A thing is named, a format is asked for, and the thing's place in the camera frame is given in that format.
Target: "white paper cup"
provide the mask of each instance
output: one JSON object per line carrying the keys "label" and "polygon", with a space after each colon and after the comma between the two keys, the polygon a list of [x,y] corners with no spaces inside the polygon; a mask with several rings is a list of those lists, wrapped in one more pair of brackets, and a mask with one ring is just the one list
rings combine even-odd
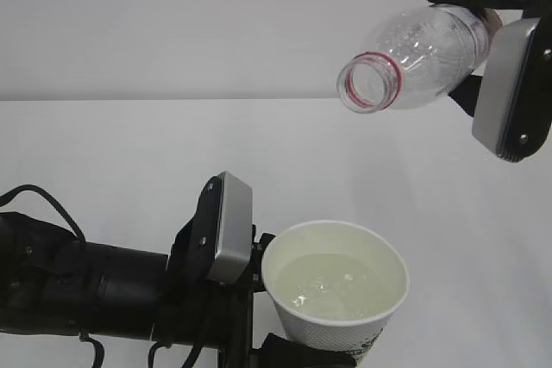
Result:
{"label": "white paper cup", "polygon": [[[301,314],[283,303],[275,294],[280,272],[294,259],[319,253],[343,254],[370,267],[386,286],[387,309],[365,319],[335,321]],[[344,351],[357,362],[370,350],[410,288],[405,262],[397,251],[371,230],[344,221],[309,221],[286,230],[268,245],[262,277],[290,340],[316,349]]]}

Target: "white backdrop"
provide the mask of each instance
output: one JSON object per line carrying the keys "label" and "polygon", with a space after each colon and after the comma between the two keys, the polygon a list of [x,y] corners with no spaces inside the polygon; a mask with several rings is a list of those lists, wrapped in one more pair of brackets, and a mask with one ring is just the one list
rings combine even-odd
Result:
{"label": "white backdrop", "polygon": [[[0,189],[36,183],[89,240],[168,252],[199,191],[228,169],[254,188],[262,232],[320,218],[386,237],[411,270],[404,307],[365,367],[552,366],[552,145],[512,165],[449,100],[356,115],[337,100],[2,103]],[[40,199],[13,209],[62,224]],[[266,294],[255,344],[282,334]],[[106,368],[145,366],[150,344],[103,339]],[[187,349],[160,351],[180,366]],[[77,339],[0,335],[2,367],[83,367]],[[204,352],[200,368],[215,366]]]}
{"label": "white backdrop", "polygon": [[[423,0],[0,0],[0,98],[313,97],[368,28]],[[89,240],[167,253],[230,170],[260,231],[319,218],[384,235],[412,291],[363,366],[552,366],[552,145],[495,159],[448,100],[355,115],[336,100],[0,103],[0,191],[52,191]],[[35,196],[12,206],[62,224]],[[256,299],[255,344],[282,334]],[[103,338],[106,368],[150,344]],[[180,366],[188,349],[159,352]],[[84,367],[67,338],[0,334],[2,367]],[[215,366],[204,351],[198,366]]]}
{"label": "white backdrop", "polygon": [[0,99],[326,97],[424,0],[0,0]]}

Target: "white wall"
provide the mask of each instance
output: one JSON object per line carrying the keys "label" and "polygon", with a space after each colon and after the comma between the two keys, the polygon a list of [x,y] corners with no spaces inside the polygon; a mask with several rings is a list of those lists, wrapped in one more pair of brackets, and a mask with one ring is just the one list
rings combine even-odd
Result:
{"label": "white wall", "polygon": [[0,99],[326,97],[424,0],[0,0]]}

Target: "plastic bottle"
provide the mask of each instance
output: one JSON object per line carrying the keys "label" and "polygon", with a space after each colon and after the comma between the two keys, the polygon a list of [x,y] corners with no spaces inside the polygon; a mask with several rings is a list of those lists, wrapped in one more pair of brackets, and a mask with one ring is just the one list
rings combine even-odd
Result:
{"label": "plastic bottle", "polygon": [[337,90],[359,113],[419,107],[448,94],[489,53],[501,22],[493,10],[434,5],[395,16],[341,71]]}

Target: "bottle opening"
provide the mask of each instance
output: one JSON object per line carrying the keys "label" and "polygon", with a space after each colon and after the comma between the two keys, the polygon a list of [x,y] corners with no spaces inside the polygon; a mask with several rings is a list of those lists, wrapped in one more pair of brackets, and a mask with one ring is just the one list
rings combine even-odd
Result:
{"label": "bottle opening", "polygon": [[363,114],[387,108],[400,90],[400,71],[383,53],[363,53],[351,60],[337,79],[342,102]]}

